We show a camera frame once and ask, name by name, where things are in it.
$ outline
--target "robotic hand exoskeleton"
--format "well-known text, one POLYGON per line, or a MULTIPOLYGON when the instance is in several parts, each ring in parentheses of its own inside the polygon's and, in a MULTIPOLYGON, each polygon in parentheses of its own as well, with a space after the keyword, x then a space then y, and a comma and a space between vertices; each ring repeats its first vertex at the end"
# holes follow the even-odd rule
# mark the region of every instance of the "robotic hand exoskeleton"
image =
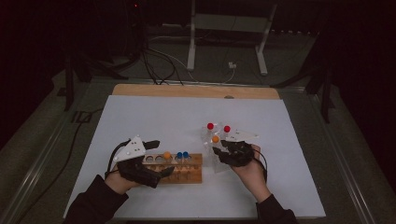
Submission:
POLYGON ((245 141, 240 141, 240 142, 229 142, 226 140, 221 140, 221 145, 225 148, 227 148, 226 151, 222 151, 221 149, 217 147, 213 147, 213 152, 219 156, 220 162, 226 163, 231 166, 235 167, 240 167, 240 166, 246 166, 248 163, 250 163, 252 160, 256 161, 263 169, 263 174, 264 174, 264 179, 267 181, 267 169, 266 169, 266 161, 264 156, 265 161, 265 167, 262 164, 262 162, 254 157, 254 149, 252 146, 245 141))
POLYGON ((111 163, 115 161, 118 166, 117 172, 128 180, 157 188, 161 178, 171 175, 175 169, 174 166, 161 170, 160 172, 152 171, 143 165, 146 150, 156 148, 160 145, 160 141, 143 142, 139 136, 119 144, 111 154, 110 161, 107 166, 105 176, 111 172, 111 163), (122 151, 115 156, 116 152, 123 147, 122 151))

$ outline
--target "gray floor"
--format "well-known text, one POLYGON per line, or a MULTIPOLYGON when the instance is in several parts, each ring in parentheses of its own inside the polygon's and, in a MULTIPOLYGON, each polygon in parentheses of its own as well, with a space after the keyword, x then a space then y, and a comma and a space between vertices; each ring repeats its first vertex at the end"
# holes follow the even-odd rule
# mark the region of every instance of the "gray floor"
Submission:
MULTIPOLYGON (((190 74, 181 63, 174 62, 184 84, 267 86, 297 74, 314 41, 314 37, 307 35, 270 35, 264 51, 269 68, 267 77, 260 76, 254 54, 254 44, 249 41, 230 47, 204 44, 198 46, 195 70, 190 74), (227 68, 228 62, 236 62, 234 74, 233 70, 227 68)), ((151 40, 149 45, 153 49, 176 57, 184 64, 187 63, 189 42, 186 38, 158 37, 151 40)), ((163 60, 152 56, 148 60, 159 76, 166 77, 170 73, 170 65, 163 60)), ((149 76, 142 62, 136 63, 121 73, 130 77, 125 82, 149 83, 149 76)), ((176 76, 173 76, 171 80, 169 83, 178 83, 176 76)), ((76 102, 70 112, 64 112, 65 99, 56 96, 58 90, 64 86, 64 73, 56 76, 53 81, 55 90, 0 151, 2 179, 0 213, 2 216, 12 214, 12 212, 15 212, 16 217, 20 215, 21 210, 24 209, 16 206, 15 202, 27 207, 57 175, 67 158, 78 128, 77 123, 70 121, 74 112, 102 108, 114 86, 120 83, 100 74, 95 76, 89 84, 77 82, 76 102), (26 174, 29 174, 30 167, 44 149, 53 149, 47 156, 48 162, 41 164, 45 169, 33 170, 33 173, 39 177, 32 180, 35 188, 26 194, 21 194, 19 186, 22 180, 26 174), (13 205, 12 208, 18 209, 7 210, 11 205, 13 205)), ((279 93, 290 112, 291 121, 318 187, 327 216, 304 218, 300 219, 300 222, 395 223, 396 197, 375 163, 370 149, 338 95, 337 89, 332 88, 334 108, 330 110, 331 123, 325 124, 318 116, 317 96, 304 93, 306 82, 307 79, 296 82, 286 89, 279 90, 279 93), (356 198, 362 198, 363 201, 355 201, 356 198)), ((100 112, 94 114, 91 122, 81 125, 66 169, 21 223, 62 223, 64 209, 99 118, 100 112)), ((117 220, 112 222, 125 223, 125 221, 117 220)), ((234 223, 231 221, 201 222, 234 223)))

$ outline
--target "person's left hand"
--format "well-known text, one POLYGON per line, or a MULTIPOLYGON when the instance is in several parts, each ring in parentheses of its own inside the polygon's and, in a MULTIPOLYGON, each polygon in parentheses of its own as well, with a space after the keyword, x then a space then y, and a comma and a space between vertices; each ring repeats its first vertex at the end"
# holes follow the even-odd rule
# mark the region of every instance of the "person's left hand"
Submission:
POLYGON ((140 185, 134 181, 130 181, 122 177, 120 175, 120 172, 117 171, 118 169, 119 168, 117 167, 116 164, 113 167, 113 172, 110 173, 105 179, 105 183, 115 192, 117 192, 118 194, 124 194, 129 189, 135 188, 140 185))

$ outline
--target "person's right hand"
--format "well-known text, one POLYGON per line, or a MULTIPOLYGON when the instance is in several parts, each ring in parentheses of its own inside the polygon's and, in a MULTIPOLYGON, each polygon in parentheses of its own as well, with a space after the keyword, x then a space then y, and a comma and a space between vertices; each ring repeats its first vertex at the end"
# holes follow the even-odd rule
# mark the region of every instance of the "person's right hand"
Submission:
MULTIPOLYGON (((255 150, 254 157, 260 159, 260 147, 251 145, 255 150)), ((245 187, 254 195, 258 203, 271 196, 270 190, 265 183, 262 167, 257 161, 252 160, 246 166, 231 167, 233 171, 239 176, 245 187)))

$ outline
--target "hand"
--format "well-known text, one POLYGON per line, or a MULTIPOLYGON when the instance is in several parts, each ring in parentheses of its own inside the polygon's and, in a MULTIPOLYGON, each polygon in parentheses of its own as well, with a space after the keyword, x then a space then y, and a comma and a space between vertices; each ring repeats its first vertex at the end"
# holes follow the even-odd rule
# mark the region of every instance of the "hand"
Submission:
POLYGON ((119 168, 117 164, 113 168, 113 173, 110 173, 105 179, 105 183, 118 194, 124 194, 131 188, 139 186, 138 183, 125 179, 117 171, 119 168))
MULTIPOLYGON (((255 145, 251 145, 251 147, 255 150, 254 157, 259 160, 260 147, 255 145)), ((246 166, 232 166, 231 168, 242 180, 245 187, 254 195, 258 203, 271 196, 271 192, 265 183, 263 169, 256 161, 252 160, 246 166)))

